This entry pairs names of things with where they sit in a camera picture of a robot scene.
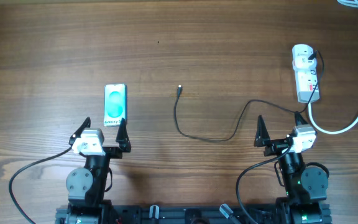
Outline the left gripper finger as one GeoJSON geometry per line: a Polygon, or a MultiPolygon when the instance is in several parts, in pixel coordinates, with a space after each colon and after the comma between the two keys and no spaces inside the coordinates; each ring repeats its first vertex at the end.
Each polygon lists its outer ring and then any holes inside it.
{"type": "Polygon", "coordinates": [[[116,142],[120,148],[131,148],[131,142],[127,133],[127,121],[122,118],[117,131],[116,142]]]}
{"type": "Polygon", "coordinates": [[[85,128],[89,128],[91,126],[91,118],[87,117],[82,125],[70,136],[69,138],[69,145],[73,145],[75,140],[79,138],[82,134],[82,132],[85,130],[85,128]]]}

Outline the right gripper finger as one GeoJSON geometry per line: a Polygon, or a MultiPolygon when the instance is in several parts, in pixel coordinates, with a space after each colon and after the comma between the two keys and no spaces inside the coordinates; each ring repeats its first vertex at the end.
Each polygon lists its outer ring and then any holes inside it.
{"type": "Polygon", "coordinates": [[[254,146],[264,147],[264,146],[269,146],[270,143],[271,140],[264,119],[262,115],[259,115],[257,118],[257,130],[255,134],[254,146]]]}
{"type": "Polygon", "coordinates": [[[308,124],[308,122],[302,117],[302,115],[301,115],[301,113],[299,111],[295,111],[294,118],[295,118],[295,125],[296,126],[307,125],[308,124]]]}

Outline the teal Galaxy smartphone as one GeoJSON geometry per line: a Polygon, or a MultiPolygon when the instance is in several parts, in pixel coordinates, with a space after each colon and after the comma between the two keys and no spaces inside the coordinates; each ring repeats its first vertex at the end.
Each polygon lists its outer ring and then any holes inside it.
{"type": "Polygon", "coordinates": [[[127,86],[123,83],[104,87],[104,126],[119,126],[127,119],[127,86]]]}

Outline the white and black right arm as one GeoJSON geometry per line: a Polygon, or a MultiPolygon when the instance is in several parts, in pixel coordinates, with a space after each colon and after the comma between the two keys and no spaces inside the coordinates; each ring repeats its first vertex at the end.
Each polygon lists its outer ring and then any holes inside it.
{"type": "Polygon", "coordinates": [[[264,147],[264,156],[277,156],[274,164],[286,197],[276,199],[272,220],[277,223],[332,223],[327,199],[328,168],[318,162],[305,163],[302,152],[311,149],[316,131],[299,112],[293,131],[282,139],[271,139],[264,119],[258,116],[254,146],[264,147]]]}

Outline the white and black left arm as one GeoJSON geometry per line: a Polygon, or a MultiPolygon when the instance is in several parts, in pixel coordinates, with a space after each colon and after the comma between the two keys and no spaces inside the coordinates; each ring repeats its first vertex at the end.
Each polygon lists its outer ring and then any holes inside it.
{"type": "Polygon", "coordinates": [[[110,160],[121,159],[123,153],[131,151],[126,127],[127,121],[122,118],[116,136],[117,146],[103,146],[103,132],[91,127],[89,117],[72,134],[69,145],[86,160],[83,167],[71,171],[66,179],[69,204],[66,209],[56,211],[56,223],[119,222],[117,211],[110,200],[104,199],[104,193],[111,189],[106,185],[108,177],[112,177],[110,160]]]}

